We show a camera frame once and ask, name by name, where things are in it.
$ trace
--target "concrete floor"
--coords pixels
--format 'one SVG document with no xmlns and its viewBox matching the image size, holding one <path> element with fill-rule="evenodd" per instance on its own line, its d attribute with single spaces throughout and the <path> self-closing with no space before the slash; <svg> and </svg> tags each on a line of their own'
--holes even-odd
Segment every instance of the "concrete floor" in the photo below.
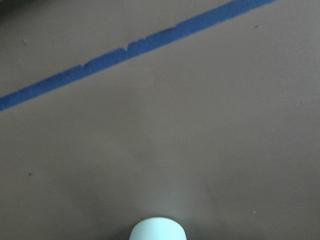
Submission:
<svg viewBox="0 0 320 240">
<path fill-rule="evenodd" d="M 29 1 L 0 17 L 0 96 L 227 2 Z M 319 239 L 319 76 L 320 2 L 279 0 L 1 112 L 0 239 L 126 240 L 153 216 Z"/>
</svg>

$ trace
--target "white cylindrical object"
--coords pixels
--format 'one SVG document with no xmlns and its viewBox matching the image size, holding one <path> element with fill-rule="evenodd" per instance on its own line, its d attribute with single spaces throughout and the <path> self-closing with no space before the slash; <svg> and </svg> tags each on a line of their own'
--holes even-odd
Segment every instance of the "white cylindrical object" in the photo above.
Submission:
<svg viewBox="0 0 320 240">
<path fill-rule="evenodd" d="M 182 226 L 165 217 L 152 217 L 132 229 L 129 240 L 187 240 Z"/>
</svg>

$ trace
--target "blue painter's tape strip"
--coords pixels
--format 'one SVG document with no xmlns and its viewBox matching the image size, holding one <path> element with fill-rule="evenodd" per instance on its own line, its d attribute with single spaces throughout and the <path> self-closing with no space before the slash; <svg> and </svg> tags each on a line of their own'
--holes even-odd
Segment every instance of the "blue painter's tape strip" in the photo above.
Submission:
<svg viewBox="0 0 320 240">
<path fill-rule="evenodd" d="M 276 0 L 234 0 L 0 98 L 0 112 Z"/>
</svg>

